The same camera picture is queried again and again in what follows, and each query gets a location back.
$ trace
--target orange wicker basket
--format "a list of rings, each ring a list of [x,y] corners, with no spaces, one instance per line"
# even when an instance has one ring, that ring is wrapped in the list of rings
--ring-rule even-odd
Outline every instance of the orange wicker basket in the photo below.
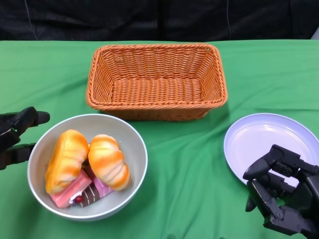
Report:
[[[221,58],[206,43],[96,50],[87,104],[125,120],[194,120],[227,101]]]

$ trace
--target white bowl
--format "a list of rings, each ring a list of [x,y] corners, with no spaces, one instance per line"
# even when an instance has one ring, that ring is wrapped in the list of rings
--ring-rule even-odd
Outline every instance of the white bowl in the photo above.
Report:
[[[44,174],[58,137],[68,129],[81,132],[88,142],[98,134],[116,139],[131,173],[131,183],[123,191],[112,192],[85,208],[58,208],[44,189]],[[28,181],[36,199],[51,212],[76,221],[96,221],[122,209],[141,186],[148,165],[145,144],[139,133],[125,121],[113,116],[89,114],[66,119],[49,129],[35,145],[28,162]]]

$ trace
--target bowl rim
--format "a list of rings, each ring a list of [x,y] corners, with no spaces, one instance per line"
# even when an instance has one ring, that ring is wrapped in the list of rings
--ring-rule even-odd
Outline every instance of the bowl rim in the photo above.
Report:
[[[48,205],[46,205],[37,195],[37,193],[35,192],[33,186],[32,186],[32,183],[31,183],[31,178],[30,178],[30,164],[31,164],[31,161],[32,161],[32,157],[33,157],[33,154],[38,146],[38,144],[41,142],[41,140],[51,131],[53,130],[55,127],[57,127],[58,125],[68,121],[68,120],[72,120],[72,119],[75,119],[75,118],[78,118],[78,117],[85,117],[85,116],[101,116],[101,117],[108,117],[108,118],[113,118],[113,119],[116,119],[116,120],[119,120],[121,121],[122,123],[126,124],[128,127],[130,127],[136,134],[137,136],[140,138],[142,144],[143,144],[143,147],[144,147],[144,151],[145,151],[145,168],[144,168],[144,172],[143,172],[143,175],[142,175],[142,178],[139,182],[139,184],[137,185],[136,189],[130,194],[130,196],[125,200],[123,201],[121,204],[119,204],[118,206],[108,210],[108,211],[105,211],[103,213],[99,213],[99,214],[95,214],[95,215],[92,215],[92,216],[71,216],[69,214],[65,214],[65,213],[61,213],[61,212],[58,212],[56,211],[55,209],[49,207]],[[144,178],[145,178],[145,175],[146,175],[146,170],[147,170],[147,167],[148,167],[148,152],[147,152],[147,149],[146,149],[146,146],[145,146],[145,143],[141,137],[141,135],[136,131],[136,129],[131,126],[129,123],[125,122],[124,120],[120,119],[120,118],[117,118],[117,117],[114,117],[114,116],[110,116],[110,115],[103,115],[103,114],[84,114],[84,115],[78,115],[78,116],[74,116],[74,117],[70,117],[70,118],[67,118],[57,124],[55,124],[54,126],[52,126],[49,130],[47,130],[44,135],[37,141],[37,143],[35,144],[32,152],[31,152],[31,155],[29,157],[29,161],[28,161],[28,168],[27,168],[27,177],[28,177],[28,183],[29,183],[29,187],[33,193],[33,195],[35,196],[35,198],[38,200],[38,202],[40,204],[42,204],[42,206],[44,206],[46,209],[48,209],[49,211],[59,215],[59,216],[62,216],[62,217],[65,217],[65,218],[68,218],[68,219],[77,219],[77,220],[85,220],[85,219],[94,219],[94,218],[99,218],[99,217],[102,217],[104,215],[107,215],[107,214],[111,214],[112,215],[112,212],[116,212],[118,209],[122,208],[123,206],[125,206],[131,199],[132,197],[137,193],[138,189],[140,188],[142,182],[144,181]]]

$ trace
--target basket rim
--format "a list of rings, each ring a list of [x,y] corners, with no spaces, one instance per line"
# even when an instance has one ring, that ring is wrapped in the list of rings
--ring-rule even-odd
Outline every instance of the basket rim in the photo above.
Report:
[[[143,48],[161,48],[165,47],[172,47],[172,48],[210,48],[215,50],[218,55],[219,61],[219,75],[222,79],[220,87],[221,87],[221,97],[213,100],[213,101],[160,101],[160,102],[136,102],[136,103],[129,103],[129,102],[100,102],[94,99],[93,97],[93,83],[94,83],[94,76],[92,73],[95,72],[97,68],[97,59],[100,57],[100,53],[105,50],[109,49],[143,49]],[[86,90],[86,102],[88,106],[98,109],[98,110],[163,110],[163,109],[210,109],[214,107],[218,107],[223,105],[228,99],[228,93],[226,88],[226,80],[225,74],[223,71],[223,65],[221,61],[221,56],[219,50],[214,45],[209,43],[163,43],[163,44],[123,44],[123,45],[107,45],[101,46],[95,50],[92,59],[92,66],[89,71],[88,77],[88,84]]]

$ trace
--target pink cake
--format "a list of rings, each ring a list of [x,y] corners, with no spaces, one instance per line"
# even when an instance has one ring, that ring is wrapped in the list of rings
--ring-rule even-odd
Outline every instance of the pink cake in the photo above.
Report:
[[[72,204],[72,202],[70,203],[70,199],[76,194],[81,195],[82,191],[84,191],[91,183],[92,180],[83,169],[81,169],[79,176],[74,179],[68,187],[61,192],[50,196],[59,208],[66,208]]]
[[[100,181],[93,173],[91,167],[85,168],[86,173],[88,176],[92,179],[96,189],[99,192],[100,198],[105,197],[106,195],[110,194],[113,192],[113,189],[111,189],[108,185]]]

